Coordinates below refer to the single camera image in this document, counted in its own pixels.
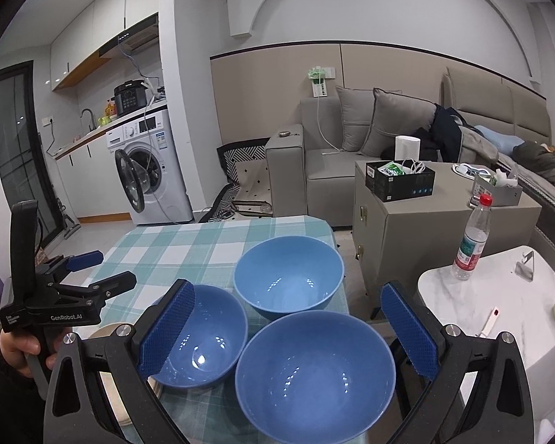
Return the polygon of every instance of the range hood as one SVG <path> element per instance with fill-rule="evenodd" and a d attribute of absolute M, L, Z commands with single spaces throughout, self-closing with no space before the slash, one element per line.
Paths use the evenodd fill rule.
<path fill-rule="evenodd" d="M 135 55 L 158 42 L 158 13 L 122 31 L 99 48 L 100 58 L 125 58 Z"/>

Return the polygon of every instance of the white marble table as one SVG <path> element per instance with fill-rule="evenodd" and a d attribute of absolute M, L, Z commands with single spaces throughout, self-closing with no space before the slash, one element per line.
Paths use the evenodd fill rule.
<path fill-rule="evenodd" d="M 499 317 L 489 334 L 511 332 L 528 369 L 555 345 L 555 272 L 538 252 L 534 252 L 534 279 L 526 282 L 514 273 L 516 261 L 530 247 L 521 246 L 480 259 L 471 278 L 457 280 L 450 266 L 428 270 L 419 278 L 418 293 L 438 320 L 457 324 L 467 335 L 483 329 L 491 310 Z M 460 386 L 466 402 L 477 373 L 468 373 Z"/>

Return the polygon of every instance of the checkered tablecloth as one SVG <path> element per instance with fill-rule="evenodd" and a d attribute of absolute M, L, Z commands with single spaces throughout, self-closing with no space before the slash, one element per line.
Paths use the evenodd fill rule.
<path fill-rule="evenodd" d="M 217 285 L 232 292 L 244 305 L 249 317 L 250 338 L 269 322 L 234 292 L 232 270 L 244 252 L 278 235 L 309 235 L 336 246 L 329 225 L 309 216 L 138 227 L 107 252 L 103 264 L 84 285 L 126 270 L 137 278 L 133 291 L 108 301 L 101 312 L 101 326 L 114 322 L 134 323 L 176 279 Z M 349 313 L 343 286 L 339 287 L 327 310 Z M 93 331 L 94 328 L 85 327 L 78 333 L 87 337 Z M 160 401 L 192 444 L 275 443 L 261 434 L 240 410 L 234 376 L 223 385 L 205 391 L 166 387 Z M 128 440 L 141 442 L 133 426 L 123 429 Z M 364 442 L 364 436 L 350 441 L 353 444 Z"/>

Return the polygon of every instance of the blue gripper pad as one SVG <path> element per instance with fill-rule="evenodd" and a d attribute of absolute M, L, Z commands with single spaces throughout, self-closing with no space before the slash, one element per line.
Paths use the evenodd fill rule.
<path fill-rule="evenodd" d="M 392 284 L 382 288 L 380 305 L 416 372 L 433 381 L 440 363 L 438 347 L 428 330 Z"/>
<path fill-rule="evenodd" d="M 148 335 L 142 339 L 137 366 L 142 379 L 160 372 L 194 307 L 195 289 L 191 282 L 185 280 L 149 329 Z"/>
<path fill-rule="evenodd" d="M 79 270 L 88 269 L 103 263 L 103 254 L 98 250 L 87 252 L 86 254 L 75 255 L 68 259 L 65 268 L 71 272 L 78 272 Z"/>

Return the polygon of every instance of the black box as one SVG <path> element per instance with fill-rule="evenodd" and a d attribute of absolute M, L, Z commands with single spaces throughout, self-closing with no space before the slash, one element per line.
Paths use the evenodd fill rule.
<path fill-rule="evenodd" d="M 425 197 L 434 191 L 434 170 L 425 167 L 421 173 L 385 175 L 379 168 L 391 160 L 366 163 L 366 187 L 383 202 Z"/>

